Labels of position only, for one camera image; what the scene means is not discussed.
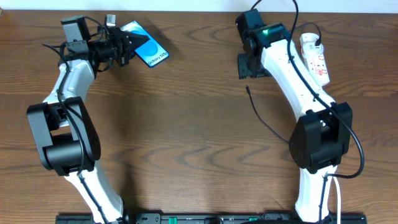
black cable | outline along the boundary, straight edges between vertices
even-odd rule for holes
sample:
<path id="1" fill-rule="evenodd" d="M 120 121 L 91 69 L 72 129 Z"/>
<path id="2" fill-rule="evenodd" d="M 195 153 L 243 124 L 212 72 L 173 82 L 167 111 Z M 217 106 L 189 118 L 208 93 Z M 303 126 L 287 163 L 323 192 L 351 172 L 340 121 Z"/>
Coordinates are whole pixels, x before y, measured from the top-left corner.
<path id="1" fill-rule="evenodd" d="M 95 19 L 93 19 L 93 18 L 91 18 L 91 17 L 84 16 L 84 18 L 86 18 L 86 19 L 88 19 L 88 20 L 91 20 L 91 21 L 95 22 L 96 24 L 98 24 L 98 25 L 101 27 L 101 37 L 99 37 L 98 40 L 92 41 L 91 43 L 97 43 L 97 42 L 101 41 L 101 40 L 102 40 L 102 37 L 104 36 L 104 27 L 100 24 L 100 22 L 98 22 L 97 20 L 95 20 Z"/>
<path id="2" fill-rule="evenodd" d="M 65 65 L 67 66 L 67 71 L 65 72 L 65 74 L 64 74 L 64 76 L 63 76 L 63 78 L 61 80 L 60 86 L 59 86 L 59 88 L 57 90 L 57 98 L 58 98 L 58 102 L 59 102 L 62 110 L 65 112 L 67 118 L 69 119 L 69 122 L 71 123 L 72 127 L 76 131 L 77 137 L 79 139 L 80 149 L 81 149 L 81 161 L 80 161 L 80 168 L 79 168 L 79 170 L 77 172 L 77 175 L 80 175 L 80 173 L 84 169 L 85 150 L 86 150 L 86 148 L 85 148 L 85 144 L 83 142 L 83 137 L 81 136 L 80 130 L 78 129 L 78 126 L 77 126 L 75 120 L 73 119 L 73 117 L 71 116 L 71 114 L 69 113 L 69 111 L 67 110 L 66 106 L 63 104 L 63 101 L 61 99 L 61 96 L 63 95 L 62 89 L 63 89 L 63 86 L 64 86 L 64 84 L 65 84 L 65 82 L 66 82 L 66 80 L 68 78 L 69 73 L 70 73 L 70 67 L 69 67 L 69 64 L 67 63 L 67 61 L 65 60 L 65 58 L 63 57 L 63 55 L 58 50 L 56 50 L 55 48 L 53 48 L 52 46 L 50 46 L 48 44 L 42 44 L 42 45 L 44 47 L 48 47 L 49 49 L 51 49 L 55 53 L 57 53 L 60 56 L 60 58 L 63 61 L 63 63 L 65 63 Z M 61 49 L 62 49 L 62 52 L 63 52 L 63 48 L 65 47 L 65 43 L 63 43 L 62 45 L 63 46 L 61 46 Z"/>
<path id="3" fill-rule="evenodd" d="M 62 55 L 62 57 L 63 57 L 63 55 L 64 55 L 64 53 L 65 53 L 65 46 L 66 46 L 66 45 L 67 45 L 67 42 L 66 42 L 66 41 L 60 45 L 60 55 Z"/>
<path id="4" fill-rule="evenodd" d="M 295 29 L 299 29 L 301 27 L 305 27 L 306 25 L 314 25 L 317 28 L 318 33 L 319 33 L 319 39 L 317 41 L 315 41 L 315 46 L 319 46 L 321 44 L 322 33 L 321 33 L 321 30 L 319 29 L 319 27 L 318 27 L 318 25 L 316 23 L 314 23 L 314 22 L 306 22 L 304 24 L 301 24 L 301 25 L 297 26 Z"/>
<path id="5" fill-rule="evenodd" d="M 257 0 L 256 3 L 251 7 L 250 10 L 253 10 L 262 0 Z"/>
<path id="6" fill-rule="evenodd" d="M 91 34 L 90 37 L 94 37 L 94 36 L 96 36 L 96 35 L 100 35 L 100 33 L 99 33 L 99 32 L 96 32 L 95 34 Z"/>
<path id="7" fill-rule="evenodd" d="M 108 17 L 105 16 L 104 28 L 105 28 L 105 31 L 106 31 L 107 35 L 109 35 L 108 25 L 106 25 L 106 21 L 107 20 L 108 20 Z"/>
<path id="8" fill-rule="evenodd" d="M 275 136 L 277 136 L 280 140 L 282 140 L 284 143 L 288 144 L 289 141 L 282 138 L 280 135 L 278 135 L 278 133 L 276 133 L 270 126 L 268 126 L 268 124 L 266 124 L 261 118 L 260 115 L 257 113 L 256 107 L 254 107 L 254 103 L 253 103 L 253 99 L 251 98 L 251 93 L 250 93 L 250 89 L 249 86 L 246 85 L 246 91 L 248 92 L 249 98 L 250 98 L 250 102 L 251 102 L 251 106 L 253 107 L 253 110 L 255 112 L 255 114 L 257 115 L 257 117 L 259 118 L 259 120 L 261 121 L 261 123 L 267 127 L 272 133 L 275 134 Z"/>
<path id="9" fill-rule="evenodd" d="M 81 115 L 79 113 L 77 113 L 77 111 L 75 111 L 73 108 L 71 108 L 69 105 L 66 105 L 68 111 L 72 112 L 74 115 L 76 115 L 76 117 L 78 117 L 80 120 L 83 121 L 83 118 L 81 117 Z"/>
<path id="10" fill-rule="evenodd" d="M 107 36 L 110 35 L 110 34 L 109 34 L 109 30 L 108 30 L 108 26 L 106 25 L 107 18 L 108 18 L 108 17 L 105 16 L 105 21 L 104 21 L 104 28 L 105 28 L 105 31 L 106 31 L 105 37 L 107 37 Z M 97 69 L 97 72 L 105 72 L 105 71 L 107 71 L 108 69 L 110 69 L 110 68 L 112 67 L 112 65 L 113 65 L 113 59 L 110 59 L 108 65 L 107 65 L 103 70 Z"/>
<path id="11" fill-rule="evenodd" d="M 93 193 L 91 193 L 90 189 L 88 188 L 85 179 L 82 175 L 79 175 L 79 179 L 80 179 L 80 183 L 83 184 L 88 196 L 90 197 L 90 199 L 93 201 L 93 203 L 95 204 L 95 206 L 97 207 L 99 213 L 101 214 L 102 219 L 104 220 L 105 224 L 108 224 L 108 220 L 105 217 L 104 211 L 102 210 L 102 207 L 100 206 L 100 204 L 97 202 L 97 200 L 95 200 Z"/>
<path id="12" fill-rule="evenodd" d="M 359 156 L 361 158 L 361 164 L 359 165 L 359 169 L 357 172 L 355 172 L 354 174 L 351 175 L 343 175 L 343 174 L 325 174 L 325 176 L 323 177 L 323 187 L 322 187 L 322 194 L 321 194 L 321 202 L 319 205 L 319 222 L 322 221 L 322 203 L 323 203 L 323 198 L 325 196 L 325 187 L 326 187 L 326 182 L 328 180 L 328 177 L 339 177 L 339 178 L 343 178 L 343 179 L 352 179 L 355 178 L 357 176 L 359 176 L 364 168 L 364 164 L 365 164 L 365 156 L 363 153 L 363 149 L 361 146 L 361 143 L 359 142 L 358 137 L 355 135 L 354 131 L 344 122 L 344 120 L 340 117 L 340 115 L 334 111 L 332 108 L 330 108 L 329 105 L 327 105 L 319 96 L 317 93 L 314 92 L 314 90 L 311 88 L 311 86 L 307 83 L 307 81 L 304 79 L 303 75 L 300 73 L 299 68 L 297 68 L 296 63 L 294 62 L 294 58 L 292 56 L 292 53 L 290 51 L 290 43 L 292 42 L 292 37 L 293 37 L 293 33 L 294 33 L 294 29 L 297 23 L 297 18 L 299 16 L 299 6 L 297 5 L 296 0 L 293 0 L 294 6 L 296 8 L 296 15 L 294 18 L 294 22 L 293 22 L 293 26 L 292 26 L 292 30 L 290 32 L 290 37 L 287 41 L 287 55 L 289 56 L 289 60 L 292 63 L 292 66 L 294 68 L 294 70 L 297 72 L 297 75 L 300 77 L 300 79 L 303 81 L 304 85 L 308 88 L 308 90 L 310 91 L 310 93 L 313 95 L 314 99 L 318 100 L 319 103 L 321 105 L 323 105 L 327 110 L 329 110 L 332 115 L 337 118 L 337 120 L 340 122 L 340 124 L 342 124 L 350 133 L 350 135 L 352 135 L 355 144 L 358 147 L 358 151 L 359 151 Z"/>

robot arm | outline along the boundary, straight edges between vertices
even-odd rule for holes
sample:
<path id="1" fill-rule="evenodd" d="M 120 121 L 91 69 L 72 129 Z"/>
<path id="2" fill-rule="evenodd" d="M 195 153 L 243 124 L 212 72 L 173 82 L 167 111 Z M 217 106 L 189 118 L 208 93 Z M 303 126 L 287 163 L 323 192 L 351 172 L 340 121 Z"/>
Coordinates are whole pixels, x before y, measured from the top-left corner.
<path id="1" fill-rule="evenodd" d="M 61 52 L 66 47 L 70 54 L 61 54 L 60 75 L 51 94 L 43 103 L 30 106 L 27 117 L 43 166 L 65 176 L 78 189 L 93 213 L 94 222 L 129 223 L 121 197 L 114 192 L 101 168 L 100 140 L 84 101 L 100 71 L 100 63 L 115 60 L 120 67 L 127 65 L 135 55 L 134 50 L 149 38 L 121 31 L 114 25 L 115 16 L 107 17 L 113 21 L 98 27 L 106 39 L 91 42 L 85 23 L 87 17 L 75 16 L 61 21 L 67 37 Z M 71 112 L 70 116 L 66 115 L 61 103 Z M 69 125 L 70 133 L 51 133 Z"/>
<path id="2" fill-rule="evenodd" d="M 289 150 L 300 167 L 300 191 L 295 209 L 302 221 L 317 222 L 323 177 L 334 174 L 342 155 L 347 153 L 349 132 L 314 99 L 297 75 L 287 53 L 290 34 L 282 24 L 266 26 L 258 11 L 253 9 L 242 13 L 236 25 L 246 52 L 238 55 L 239 78 L 274 77 L 293 109 L 297 124 L 289 140 Z M 348 104 L 337 105 L 323 91 L 323 83 L 308 71 L 293 42 L 290 51 L 310 87 L 351 126 L 352 111 Z M 330 182 L 325 186 L 322 218 L 329 214 L 329 190 Z"/>

smartphone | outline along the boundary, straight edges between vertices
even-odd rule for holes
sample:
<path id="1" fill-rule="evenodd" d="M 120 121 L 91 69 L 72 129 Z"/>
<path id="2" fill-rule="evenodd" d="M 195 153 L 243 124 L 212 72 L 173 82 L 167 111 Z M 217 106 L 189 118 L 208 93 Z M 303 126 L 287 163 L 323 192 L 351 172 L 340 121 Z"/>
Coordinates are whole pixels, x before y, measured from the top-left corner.
<path id="1" fill-rule="evenodd" d="M 129 31 L 134 34 L 146 35 L 149 40 L 142 46 L 138 47 L 135 52 L 145 62 L 148 67 L 153 68 L 160 62 L 163 62 L 169 57 L 169 53 L 160 44 L 153 39 L 145 30 L 138 24 L 137 21 L 132 21 L 129 24 L 120 28 L 122 31 Z"/>

wooden table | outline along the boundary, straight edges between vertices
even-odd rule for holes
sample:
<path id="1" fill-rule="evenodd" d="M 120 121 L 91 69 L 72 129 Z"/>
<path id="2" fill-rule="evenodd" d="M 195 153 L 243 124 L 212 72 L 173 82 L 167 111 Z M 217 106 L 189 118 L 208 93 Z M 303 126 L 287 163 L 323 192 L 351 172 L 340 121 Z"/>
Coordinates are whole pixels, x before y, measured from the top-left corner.
<path id="1" fill-rule="evenodd" d="M 84 14 L 117 24 L 137 20 L 169 52 L 149 69 L 138 58 L 100 73 L 86 107 L 102 145 L 102 165 L 132 211 L 262 213 L 291 210 L 299 168 L 288 147 L 294 116 L 272 78 L 238 80 L 239 14 L 213 12 L 5 11 L 0 17 L 0 222 L 54 223 L 60 212 L 89 212 L 77 190 L 42 167 L 25 116 L 58 78 L 58 57 L 41 43 L 65 40 L 60 20 Z M 292 25 L 292 13 L 263 13 Z M 369 223 L 398 222 L 398 16 L 300 14 L 322 28 L 331 83 L 326 91 L 354 111 L 366 155 L 363 174 L 340 180 L 343 211 Z M 315 32 L 312 27 L 305 30 Z M 297 32 L 295 42 L 299 45 Z M 351 141 L 338 172 L 359 165 Z M 334 187 L 330 210 L 336 210 Z"/>

power strip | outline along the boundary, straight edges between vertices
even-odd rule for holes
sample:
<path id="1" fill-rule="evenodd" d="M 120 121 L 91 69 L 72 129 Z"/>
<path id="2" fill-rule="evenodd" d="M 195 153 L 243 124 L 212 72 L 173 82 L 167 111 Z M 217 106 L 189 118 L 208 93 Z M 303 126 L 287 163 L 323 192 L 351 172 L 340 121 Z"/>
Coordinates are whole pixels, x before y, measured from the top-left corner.
<path id="1" fill-rule="evenodd" d="M 326 68 L 325 57 L 323 56 L 323 44 L 315 46 L 319 36 L 313 33 L 305 33 L 300 37 L 301 54 L 304 64 L 312 77 L 320 86 L 330 82 L 328 69 Z"/>

